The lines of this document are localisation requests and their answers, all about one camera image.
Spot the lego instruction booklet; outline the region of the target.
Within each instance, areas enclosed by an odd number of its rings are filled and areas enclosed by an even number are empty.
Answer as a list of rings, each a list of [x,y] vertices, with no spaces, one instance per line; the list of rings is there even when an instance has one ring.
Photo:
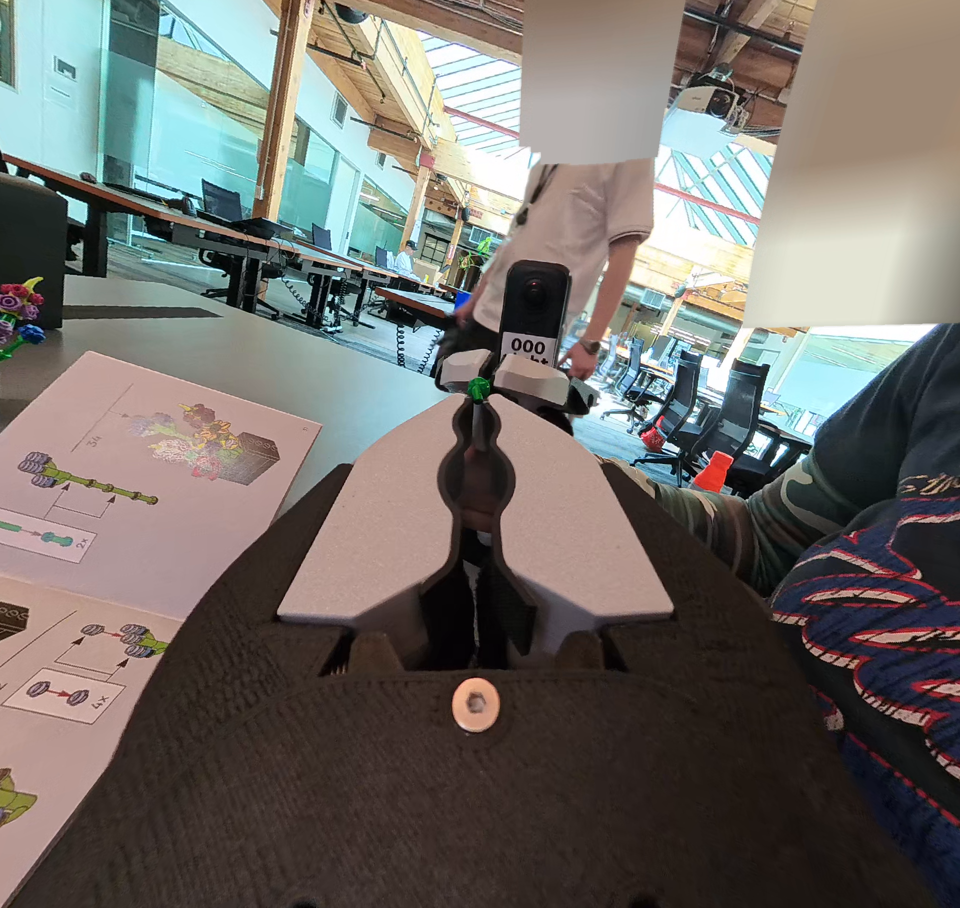
[[[2,906],[321,429],[88,351],[2,430]]]

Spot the wooden post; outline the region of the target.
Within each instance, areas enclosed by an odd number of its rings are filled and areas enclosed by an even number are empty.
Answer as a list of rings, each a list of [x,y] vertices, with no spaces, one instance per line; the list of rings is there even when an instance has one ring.
[[[281,0],[252,215],[277,222],[316,0]]]

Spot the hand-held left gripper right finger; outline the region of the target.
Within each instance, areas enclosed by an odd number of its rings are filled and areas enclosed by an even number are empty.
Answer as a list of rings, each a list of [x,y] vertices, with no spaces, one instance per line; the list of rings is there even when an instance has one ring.
[[[550,662],[573,632],[671,618],[674,604],[600,460],[514,401],[493,395],[489,404],[513,472],[499,546],[535,606],[530,648],[508,642],[509,661]]]

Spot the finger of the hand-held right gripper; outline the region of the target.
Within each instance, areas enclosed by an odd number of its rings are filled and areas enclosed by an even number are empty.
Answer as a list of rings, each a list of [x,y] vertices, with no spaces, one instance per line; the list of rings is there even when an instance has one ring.
[[[543,362],[500,362],[493,374],[493,388],[530,410],[541,407],[565,410],[570,396],[570,377]]]
[[[449,394],[466,395],[476,376],[484,377],[493,390],[496,353],[486,349],[460,351],[446,356],[439,367],[439,388]]]

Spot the lego flower bouquet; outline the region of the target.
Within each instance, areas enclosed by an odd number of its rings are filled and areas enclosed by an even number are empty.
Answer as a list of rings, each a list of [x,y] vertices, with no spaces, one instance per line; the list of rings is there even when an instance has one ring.
[[[24,283],[1,285],[1,362],[13,358],[24,345],[38,346],[45,342],[45,332],[37,324],[44,298],[37,292],[43,278],[37,276]]]

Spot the large black block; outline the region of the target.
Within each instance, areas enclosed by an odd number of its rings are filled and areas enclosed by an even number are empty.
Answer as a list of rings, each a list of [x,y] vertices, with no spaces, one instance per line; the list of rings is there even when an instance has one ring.
[[[42,184],[1,175],[1,281],[42,277],[45,297],[62,293],[66,273],[67,202]]]

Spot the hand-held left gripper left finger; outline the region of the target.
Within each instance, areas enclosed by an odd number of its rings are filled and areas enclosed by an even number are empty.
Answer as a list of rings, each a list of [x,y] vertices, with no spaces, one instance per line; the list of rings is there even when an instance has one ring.
[[[474,402],[410,418],[354,462],[278,606],[285,623],[385,634],[405,666],[464,666],[474,600],[450,493]]]

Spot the ceiling mounted device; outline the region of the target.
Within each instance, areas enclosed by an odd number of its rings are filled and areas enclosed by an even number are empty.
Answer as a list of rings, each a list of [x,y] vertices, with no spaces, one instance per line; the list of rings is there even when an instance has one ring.
[[[721,61],[708,71],[691,74],[669,105],[669,112],[702,115],[721,123],[727,134],[743,132],[750,121],[752,96],[735,85],[729,62]]]

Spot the long wooden desk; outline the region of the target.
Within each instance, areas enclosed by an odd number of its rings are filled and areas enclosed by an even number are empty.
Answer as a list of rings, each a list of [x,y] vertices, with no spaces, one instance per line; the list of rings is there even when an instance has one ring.
[[[306,303],[306,326],[320,328],[330,298],[331,280],[357,284],[356,306],[348,318],[361,326],[360,313],[370,279],[363,263],[306,243],[282,238],[262,238],[197,215],[187,214],[171,202],[161,202],[132,194],[128,190],[89,180],[28,161],[15,155],[2,155],[20,178],[39,179],[46,187],[67,199],[86,206],[86,218],[80,234],[82,253],[79,273],[88,278],[105,278],[108,267],[108,217],[111,214],[137,217],[144,221],[150,235],[171,245],[208,253],[229,261],[219,271],[230,279],[225,302],[248,314],[255,314],[258,291],[264,269],[287,268],[306,274],[311,286]]]

